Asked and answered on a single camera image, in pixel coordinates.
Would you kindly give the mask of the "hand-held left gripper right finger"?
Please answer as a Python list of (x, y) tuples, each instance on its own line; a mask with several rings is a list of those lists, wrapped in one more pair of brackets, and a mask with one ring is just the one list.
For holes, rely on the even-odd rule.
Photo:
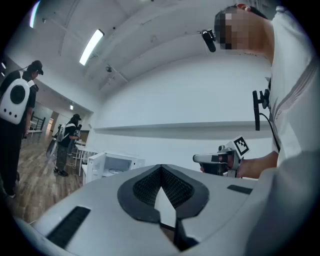
[(256, 179), (206, 174), (176, 165), (162, 165), (194, 189), (192, 196), (176, 208), (175, 234), (184, 239), (186, 253), (244, 253), (256, 224), (253, 203), (248, 199)]

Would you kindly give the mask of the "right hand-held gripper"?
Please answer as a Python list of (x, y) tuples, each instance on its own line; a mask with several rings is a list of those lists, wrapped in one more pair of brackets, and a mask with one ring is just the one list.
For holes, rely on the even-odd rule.
[[(244, 159), (245, 154), (249, 151), (250, 149), (245, 139), (242, 136), (238, 136), (227, 144), (220, 145), (217, 153), (195, 154), (192, 159), (195, 163), (201, 163), (201, 168), (204, 173), (225, 176), (228, 178), (236, 178), (241, 161)], [(234, 156), (234, 164), (232, 169), (222, 173), (219, 169), (219, 156), (225, 154)]]

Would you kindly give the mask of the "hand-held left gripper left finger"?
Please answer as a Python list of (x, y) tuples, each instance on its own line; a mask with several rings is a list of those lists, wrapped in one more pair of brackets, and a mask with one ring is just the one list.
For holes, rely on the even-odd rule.
[(159, 223), (133, 219), (118, 201), (137, 168), (87, 183), (46, 211), (34, 224), (15, 222), (37, 253), (176, 253)]

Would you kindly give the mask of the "person's right forearm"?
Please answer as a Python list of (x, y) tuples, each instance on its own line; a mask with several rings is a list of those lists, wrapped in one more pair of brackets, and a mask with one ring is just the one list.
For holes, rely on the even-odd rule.
[(277, 167), (278, 156), (277, 152), (272, 151), (264, 157), (243, 159), (237, 170), (237, 178), (258, 179), (264, 170)]

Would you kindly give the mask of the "person's right hand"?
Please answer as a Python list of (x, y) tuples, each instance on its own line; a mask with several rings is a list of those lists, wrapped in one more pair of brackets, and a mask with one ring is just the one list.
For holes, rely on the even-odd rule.
[(226, 173), (231, 170), (234, 165), (234, 156), (230, 154), (223, 154), (219, 156), (219, 170)]

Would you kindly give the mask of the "white microwave oven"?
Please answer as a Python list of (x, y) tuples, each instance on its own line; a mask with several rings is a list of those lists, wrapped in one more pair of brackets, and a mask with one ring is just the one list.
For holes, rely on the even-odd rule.
[(100, 152), (88, 158), (86, 166), (82, 166), (82, 184), (107, 178), (145, 166), (145, 160), (134, 155), (112, 154)]

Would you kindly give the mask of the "white background table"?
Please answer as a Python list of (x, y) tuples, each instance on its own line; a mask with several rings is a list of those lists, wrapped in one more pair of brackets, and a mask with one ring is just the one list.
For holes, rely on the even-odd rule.
[(78, 175), (80, 176), (82, 174), (82, 165), (87, 164), (88, 158), (96, 155), (98, 151), (82, 144), (76, 144), (75, 147), (75, 156), (73, 157), (74, 165), (78, 170)]

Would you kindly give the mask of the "black chest-mounted screen device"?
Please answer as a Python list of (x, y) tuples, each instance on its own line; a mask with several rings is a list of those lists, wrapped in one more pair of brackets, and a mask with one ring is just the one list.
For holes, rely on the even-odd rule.
[(258, 93), (256, 90), (252, 92), (252, 98), (253, 98), (253, 111), (254, 111), (254, 119), (255, 119), (255, 130), (260, 130), (260, 110), (259, 110), (259, 99), (258, 99)]

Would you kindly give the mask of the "small white backpack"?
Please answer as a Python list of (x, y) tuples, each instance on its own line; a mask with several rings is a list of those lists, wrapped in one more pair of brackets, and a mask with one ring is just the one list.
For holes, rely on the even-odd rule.
[(57, 137), (56, 137), (57, 142), (62, 142), (68, 136), (68, 133), (66, 133), (66, 128), (69, 128), (71, 126), (72, 126), (72, 123), (62, 124), (60, 126)]

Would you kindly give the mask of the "person in white shirt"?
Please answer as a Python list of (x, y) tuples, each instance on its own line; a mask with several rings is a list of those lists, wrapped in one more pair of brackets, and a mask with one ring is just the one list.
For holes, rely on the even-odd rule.
[(293, 14), (276, 8), (269, 112), (277, 164), (320, 149), (320, 57)]

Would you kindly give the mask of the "white dome backpack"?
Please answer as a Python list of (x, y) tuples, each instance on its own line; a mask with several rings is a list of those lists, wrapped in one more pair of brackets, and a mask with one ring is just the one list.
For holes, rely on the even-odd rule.
[(8, 86), (0, 99), (0, 118), (18, 125), (28, 103), (30, 88), (34, 85), (33, 80), (23, 79), (23, 72), (19, 71), (19, 78)]

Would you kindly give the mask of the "long ceiling light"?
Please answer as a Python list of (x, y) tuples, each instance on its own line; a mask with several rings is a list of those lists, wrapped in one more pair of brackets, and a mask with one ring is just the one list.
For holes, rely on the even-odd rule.
[(88, 41), (87, 45), (85, 46), (82, 55), (80, 57), (79, 63), (83, 66), (86, 65), (91, 53), (93, 52), (93, 50), (95, 49), (96, 45), (98, 44), (98, 42), (101, 40), (101, 38), (104, 36), (105, 34), (103, 33), (102, 30), (97, 29), (93, 35), (91, 36), (90, 40)]

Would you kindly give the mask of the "black chest device mount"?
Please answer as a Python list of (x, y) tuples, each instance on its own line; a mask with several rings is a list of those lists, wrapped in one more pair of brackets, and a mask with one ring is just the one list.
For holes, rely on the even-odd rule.
[(267, 88), (264, 91), (259, 92), (259, 103), (262, 105), (263, 109), (269, 108), (270, 105), (270, 91), (271, 91), (271, 78), (270, 77), (265, 77), (268, 85)]

